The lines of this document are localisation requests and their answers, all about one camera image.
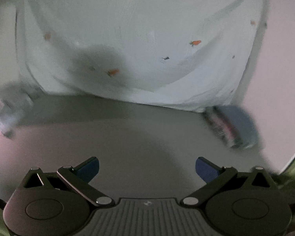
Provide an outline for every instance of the crumpled plastic wrapper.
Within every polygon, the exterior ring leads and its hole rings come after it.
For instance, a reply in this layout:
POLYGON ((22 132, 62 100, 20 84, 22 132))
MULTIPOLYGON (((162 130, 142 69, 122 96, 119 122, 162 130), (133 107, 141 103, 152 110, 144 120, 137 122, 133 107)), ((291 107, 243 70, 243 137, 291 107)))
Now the crumpled plastic wrapper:
POLYGON ((33 108, 34 100, 43 94, 37 87, 15 83, 0 88, 0 134, 8 138, 12 129, 33 108))

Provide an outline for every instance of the clear plastic object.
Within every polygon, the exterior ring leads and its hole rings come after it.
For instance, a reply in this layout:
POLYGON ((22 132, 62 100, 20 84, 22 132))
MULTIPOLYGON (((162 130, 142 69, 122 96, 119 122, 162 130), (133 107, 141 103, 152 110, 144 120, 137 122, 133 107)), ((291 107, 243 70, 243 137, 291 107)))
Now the clear plastic object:
POLYGON ((42 94, 37 86, 15 83, 0 88, 0 134, 12 137, 12 129, 32 109, 42 94))

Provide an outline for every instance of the white cloth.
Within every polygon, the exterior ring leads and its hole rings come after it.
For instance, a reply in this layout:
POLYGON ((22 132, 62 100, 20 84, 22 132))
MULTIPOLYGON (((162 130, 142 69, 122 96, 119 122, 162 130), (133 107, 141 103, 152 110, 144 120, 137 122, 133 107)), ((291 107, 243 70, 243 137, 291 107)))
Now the white cloth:
POLYGON ((25 0, 26 63, 47 92, 200 111, 230 101, 263 6, 264 0, 25 0), (109 76, 111 69, 119 71, 109 76))

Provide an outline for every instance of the ribbed gray panel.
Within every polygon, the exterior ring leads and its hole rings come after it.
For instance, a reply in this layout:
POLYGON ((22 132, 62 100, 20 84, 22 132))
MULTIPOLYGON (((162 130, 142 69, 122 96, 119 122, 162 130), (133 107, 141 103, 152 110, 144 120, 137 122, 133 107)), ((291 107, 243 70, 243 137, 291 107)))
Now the ribbed gray panel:
POLYGON ((201 213, 175 199, 121 199, 100 209, 78 236, 213 236, 201 213))

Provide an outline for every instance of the gray surface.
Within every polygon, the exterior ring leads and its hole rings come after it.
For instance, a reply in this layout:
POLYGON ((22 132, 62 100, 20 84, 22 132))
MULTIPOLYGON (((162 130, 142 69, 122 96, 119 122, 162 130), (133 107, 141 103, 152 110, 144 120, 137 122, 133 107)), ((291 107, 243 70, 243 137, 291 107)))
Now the gray surface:
POLYGON ((177 205, 174 199, 122 199, 113 208, 95 212, 76 236, 218 236, 200 211, 177 205))
POLYGON ((90 184, 115 200, 189 195, 205 184, 195 173, 199 156, 239 171, 268 167, 257 147, 226 148, 197 113, 46 96, 12 140, 0 136, 0 198, 8 200, 33 166, 53 172, 91 156, 100 171, 90 184))

